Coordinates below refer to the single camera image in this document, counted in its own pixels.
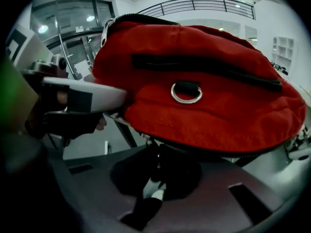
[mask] round light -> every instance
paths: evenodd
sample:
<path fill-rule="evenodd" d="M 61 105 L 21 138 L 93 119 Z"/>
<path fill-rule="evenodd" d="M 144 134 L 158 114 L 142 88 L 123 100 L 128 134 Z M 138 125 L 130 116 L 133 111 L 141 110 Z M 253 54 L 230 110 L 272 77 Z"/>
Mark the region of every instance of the round light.
<path fill-rule="evenodd" d="M 88 17 L 86 20 L 87 20 L 87 21 L 92 21 L 92 20 L 94 20 L 94 18 L 95 18 L 95 16 L 90 16 L 90 17 Z"/>
<path fill-rule="evenodd" d="M 42 25 L 42 26 L 38 29 L 38 33 L 45 33 L 48 29 L 49 29 L 49 27 L 48 27 L 47 25 Z"/>

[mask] metal railing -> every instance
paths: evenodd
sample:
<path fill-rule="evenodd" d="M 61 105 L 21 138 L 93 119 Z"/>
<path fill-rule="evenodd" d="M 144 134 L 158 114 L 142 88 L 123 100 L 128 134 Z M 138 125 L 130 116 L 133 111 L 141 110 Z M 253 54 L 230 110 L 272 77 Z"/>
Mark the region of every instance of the metal railing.
<path fill-rule="evenodd" d="M 150 6 L 138 14 L 161 17 L 188 10 L 231 12 L 255 20 L 254 6 L 237 0 L 169 0 Z"/>

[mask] silver ring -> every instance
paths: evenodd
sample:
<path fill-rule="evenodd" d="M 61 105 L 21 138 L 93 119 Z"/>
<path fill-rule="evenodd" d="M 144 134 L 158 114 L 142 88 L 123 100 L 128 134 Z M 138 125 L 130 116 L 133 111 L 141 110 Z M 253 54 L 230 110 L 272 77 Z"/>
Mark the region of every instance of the silver ring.
<path fill-rule="evenodd" d="M 175 90 L 174 90 L 175 85 L 176 85 L 176 83 L 172 85 L 172 88 L 171 88 L 171 95 L 172 95 L 172 97 L 173 97 L 177 102 L 179 102 L 179 103 L 185 103 L 185 104 L 196 103 L 197 101 L 199 101 L 199 100 L 202 98 L 202 95 L 203 95 L 202 90 L 201 90 L 201 88 L 198 88 L 199 95 L 198 95 L 196 98 L 191 99 L 191 100 L 184 100 L 184 99 L 181 99 L 181 98 L 179 98 L 179 97 L 176 95 L 176 93 L 175 93 Z"/>

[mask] window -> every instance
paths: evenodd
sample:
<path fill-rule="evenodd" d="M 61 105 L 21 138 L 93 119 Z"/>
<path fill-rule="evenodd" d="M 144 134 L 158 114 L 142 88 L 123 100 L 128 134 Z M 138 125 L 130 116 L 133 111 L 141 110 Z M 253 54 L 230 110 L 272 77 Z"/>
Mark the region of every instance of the window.
<path fill-rule="evenodd" d="M 97 2 L 97 11 L 99 22 L 102 26 L 113 17 L 110 12 L 109 4 L 105 2 L 98 1 Z"/>
<path fill-rule="evenodd" d="M 57 9 L 60 33 L 75 31 L 79 28 L 98 27 L 91 0 L 59 1 Z"/>
<path fill-rule="evenodd" d="M 57 35 L 55 18 L 55 4 L 35 8 L 31 14 L 32 30 L 37 33 L 42 41 Z"/>

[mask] red fanny pack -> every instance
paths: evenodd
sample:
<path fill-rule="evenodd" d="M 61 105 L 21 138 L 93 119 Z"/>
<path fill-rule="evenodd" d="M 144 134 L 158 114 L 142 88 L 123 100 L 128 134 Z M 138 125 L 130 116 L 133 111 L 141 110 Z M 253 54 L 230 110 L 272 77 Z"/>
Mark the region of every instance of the red fanny pack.
<path fill-rule="evenodd" d="M 300 94 L 260 51 L 204 26 L 122 16 L 109 27 L 93 74 L 129 92 L 124 118 L 135 130 L 188 146 L 265 150 L 297 135 L 305 120 Z"/>

